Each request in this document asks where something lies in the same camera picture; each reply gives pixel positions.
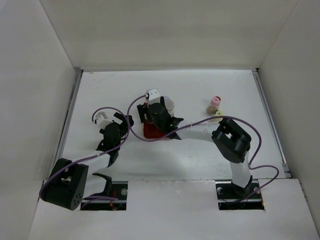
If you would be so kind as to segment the tall jar silver lid blue label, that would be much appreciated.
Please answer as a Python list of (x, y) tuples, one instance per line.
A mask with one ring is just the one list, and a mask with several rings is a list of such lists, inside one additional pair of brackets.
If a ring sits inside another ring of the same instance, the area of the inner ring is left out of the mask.
[(164, 105), (171, 117), (174, 116), (174, 102), (167, 96), (164, 96)]

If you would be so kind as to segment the pink cap shaker bottle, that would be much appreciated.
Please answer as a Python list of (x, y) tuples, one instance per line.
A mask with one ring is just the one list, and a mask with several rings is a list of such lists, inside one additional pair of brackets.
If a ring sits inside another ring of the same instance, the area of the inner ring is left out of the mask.
[(209, 105), (206, 108), (206, 112), (208, 115), (214, 115), (220, 107), (221, 98), (219, 96), (213, 96)]

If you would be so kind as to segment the yellow cap shaker bottle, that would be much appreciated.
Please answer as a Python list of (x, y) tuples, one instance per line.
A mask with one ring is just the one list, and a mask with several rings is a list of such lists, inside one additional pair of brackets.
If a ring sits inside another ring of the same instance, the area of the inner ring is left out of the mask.
[(223, 115), (223, 111), (221, 111), (220, 109), (219, 110), (216, 110), (212, 116), (211, 116), (211, 119), (209, 120), (209, 122), (219, 122), (222, 120), (222, 118), (220, 116)]

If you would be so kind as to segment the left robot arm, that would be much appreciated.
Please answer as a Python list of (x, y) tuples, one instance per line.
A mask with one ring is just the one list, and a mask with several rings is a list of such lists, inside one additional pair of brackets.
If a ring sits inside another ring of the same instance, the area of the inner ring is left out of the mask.
[(103, 139), (96, 148), (96, 155), (79, 160), (57, 160), (49, 179), (39, 191), (42, 201), (73, 211), (85, 206), (83, 200), (89, 204), (96, 200), (115, 202), (119, 199), (113, 189), (112, 178), (100, 173), (100, 170), (115, 163), (120, 145), (134, 121), (131, 115), (118, 112), (114, 117), (121, 123), (107, 121), (99, 130)]

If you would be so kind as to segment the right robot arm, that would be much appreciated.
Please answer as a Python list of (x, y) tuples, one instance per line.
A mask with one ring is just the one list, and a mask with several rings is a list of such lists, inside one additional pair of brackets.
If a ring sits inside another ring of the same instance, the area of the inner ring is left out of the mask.
[(197, 140), (214, 143), (222, 156), (229, 161), (232, 192), (243, 199), (250, 192), (253, 177), (249, 170), (248, 152), (251, 136), (233, 119), (224, 117), (219, 122), (189, 123), (170, 115), (165, 100), (159, 97), (152, 104), (139, 104), (137, 111), (142, 123), (149, 122), (172, 140)]

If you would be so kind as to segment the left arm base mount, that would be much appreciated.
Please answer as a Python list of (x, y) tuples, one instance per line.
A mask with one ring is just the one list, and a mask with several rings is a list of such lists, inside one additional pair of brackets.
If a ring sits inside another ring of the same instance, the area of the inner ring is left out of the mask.
[(129, 183), (113, 181), (110, 176), (94, 173), (85, 185), (82, 211), (125, 211)]

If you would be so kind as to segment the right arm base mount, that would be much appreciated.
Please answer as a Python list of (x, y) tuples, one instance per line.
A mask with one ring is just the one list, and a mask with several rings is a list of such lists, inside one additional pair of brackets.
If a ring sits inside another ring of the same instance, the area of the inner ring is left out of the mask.
[(234, 185), (231, 181), (217, 181), (215, 188), (219, 210), (264, 210), (259, 187), (257, 180), (253, 180), (246, 189)]

